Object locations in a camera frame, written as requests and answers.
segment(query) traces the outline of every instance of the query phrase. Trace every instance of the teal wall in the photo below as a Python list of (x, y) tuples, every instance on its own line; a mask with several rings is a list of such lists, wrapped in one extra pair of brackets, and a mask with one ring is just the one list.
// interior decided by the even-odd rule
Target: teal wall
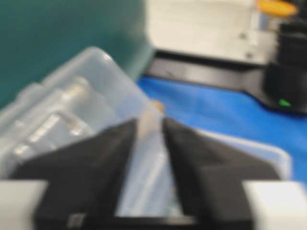
[(153, 53), (142, 0), (1, 0), (0, 108), (88, 46), (134, 80)]

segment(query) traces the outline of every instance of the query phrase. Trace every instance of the blue mat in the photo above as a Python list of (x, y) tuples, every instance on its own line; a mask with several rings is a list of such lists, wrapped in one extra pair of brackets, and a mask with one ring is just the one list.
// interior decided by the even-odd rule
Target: blue mat
[(307, 184), (307, 116), (267, 110), (239, 92), (147, 77), (138, 85), (182, 123), (284, 149), (293, 159), (293, 179)]

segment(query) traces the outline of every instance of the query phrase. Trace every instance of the clear plastic box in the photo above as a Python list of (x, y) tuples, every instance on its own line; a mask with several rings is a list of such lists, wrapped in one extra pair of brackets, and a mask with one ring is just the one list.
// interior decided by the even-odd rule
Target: clear plastic box
[[(119, 201), (118, 216), (179, 215), (163, 115), (99, 48), (88, 48), (41, 83), (20, 92), (0, 111), (0, 177), (24, 161), (138, 118), (138, 135)], [(205, 132), (272, 161), (288, 178), (291, 161), (281, 149)]]

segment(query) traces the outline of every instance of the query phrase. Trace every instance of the black machine base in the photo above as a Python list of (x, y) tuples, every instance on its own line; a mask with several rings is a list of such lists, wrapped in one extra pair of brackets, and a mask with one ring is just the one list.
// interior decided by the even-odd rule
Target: black machine base
[(148, 77), (244, 92), (267, 109), (306, 115), (307, 104), (272, 98), (263, 89), (264, 66), (158, 52), (145, 72)]

